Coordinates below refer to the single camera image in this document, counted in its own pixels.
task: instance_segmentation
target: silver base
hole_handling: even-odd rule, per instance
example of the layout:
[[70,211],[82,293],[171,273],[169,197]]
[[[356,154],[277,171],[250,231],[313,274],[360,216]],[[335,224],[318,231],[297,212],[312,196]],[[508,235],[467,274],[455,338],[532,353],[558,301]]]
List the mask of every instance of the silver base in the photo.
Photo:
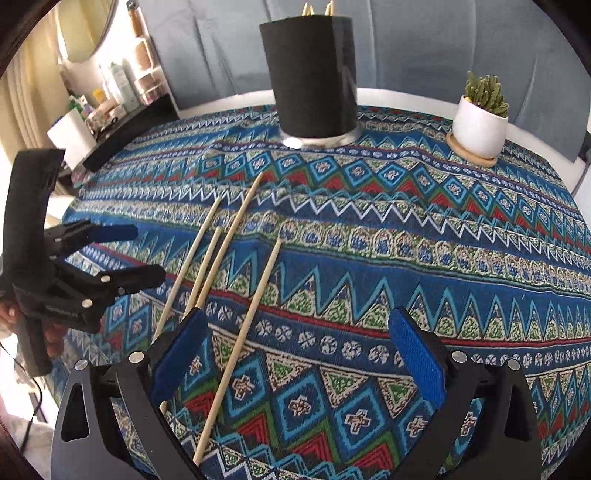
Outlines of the silver base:
[[281,127],[279,128],[279,133],[281,135],[281,143],[283,143],[286,147],[293,148],[295,150],[300,150],[302,148],[335,148],[353,143],[355,140],[361,137],[363,128],[361,125],[357,124],[357,126],[350,132],[339,135],[338,137],[328,138],[294,137],[292,135],[286,134],[281,129]]

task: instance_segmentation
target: white bottle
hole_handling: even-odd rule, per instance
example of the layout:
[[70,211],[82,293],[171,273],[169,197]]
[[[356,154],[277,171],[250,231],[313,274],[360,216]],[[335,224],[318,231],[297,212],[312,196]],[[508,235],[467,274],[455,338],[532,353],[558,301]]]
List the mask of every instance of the white bottle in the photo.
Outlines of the white bottle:
[[121,65],[113,62],[111,64],[111,73],[123,97],[123,106],[128,112],[133,112],[139,107],[139,100],[135,96],[134,88],[129,83],[125,70]]

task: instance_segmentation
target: curtain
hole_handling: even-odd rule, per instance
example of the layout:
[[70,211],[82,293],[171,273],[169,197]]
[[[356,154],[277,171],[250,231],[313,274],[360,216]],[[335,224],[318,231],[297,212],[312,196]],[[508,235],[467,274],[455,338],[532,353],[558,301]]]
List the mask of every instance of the curtain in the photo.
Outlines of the curtain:
[[[10,163],[20,150],[53,147],[47,131],[69,105],[58,56],[53,9],[35,26],[0,79],[0,148]],[[66,194],[60,185],[56,193]]]

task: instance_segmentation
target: black cup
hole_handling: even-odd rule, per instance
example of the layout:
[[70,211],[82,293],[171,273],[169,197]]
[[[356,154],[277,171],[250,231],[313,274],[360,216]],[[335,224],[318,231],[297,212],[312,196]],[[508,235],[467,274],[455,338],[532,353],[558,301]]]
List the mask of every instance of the black cup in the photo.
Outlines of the black cup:
[[260,29],[282,133],[321,139],[353,132],[357,72],[352,20],[309,15]]

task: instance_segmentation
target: patterned tablecloth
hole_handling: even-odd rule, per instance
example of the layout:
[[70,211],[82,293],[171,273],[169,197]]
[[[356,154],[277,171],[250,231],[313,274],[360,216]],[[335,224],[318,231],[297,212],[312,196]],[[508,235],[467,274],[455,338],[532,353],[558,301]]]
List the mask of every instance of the patterned tablecloth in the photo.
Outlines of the patterned tablecloth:
[[[555,469],[590,416],[591,235],[571,195],[545,159],[510,142],[493,169],[467,164],[446,145],[448,119],[367,107],[359,119],[365,133],[355,145],[300,152],[278,142],[272,107],[216,113],[153,129],[114,157],[66,220],[131,222],[139,238],[92,245],[72,261],[94,273],[158,263],[169,275],[155,291],[119,299],[100,334],[69,333],[49,379],[56,398],[81,356],[117,362],[148,347],[214,198],[223,197],[214,226],[227,229],[264,172],[206,305],[210,335],[167,414],[192,453],[279,235],[284,246],[202,463],[206,475],[386,479],[433,412],[388,337],[396,305],[477,362],[522,363],[544,475]],[[167,328],[179,321],[211,234]],[[448,467],[480,408],[474,401]]]

